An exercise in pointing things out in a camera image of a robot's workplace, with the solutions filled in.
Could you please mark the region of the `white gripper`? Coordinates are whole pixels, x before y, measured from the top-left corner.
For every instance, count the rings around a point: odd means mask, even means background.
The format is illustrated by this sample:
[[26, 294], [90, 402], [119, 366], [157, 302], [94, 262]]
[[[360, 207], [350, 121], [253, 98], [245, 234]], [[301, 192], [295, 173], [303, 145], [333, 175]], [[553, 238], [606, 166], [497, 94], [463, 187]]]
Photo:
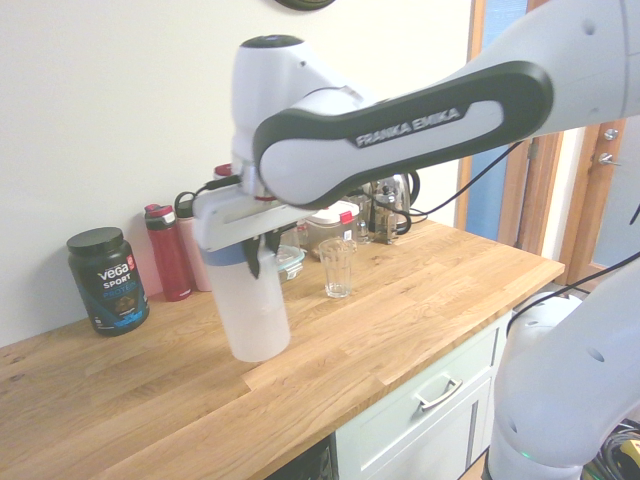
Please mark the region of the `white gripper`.
[[242, 192], [206, 192], [193, 203], [194, 235], [201, 250], [212, 252], [243, 241], [243, 253], [255, 279], [261, 271], [262, 240], [277, 251], [283, 234], [298, 220], [317, 212], [284, 204], [278, 200], [261, 201]]

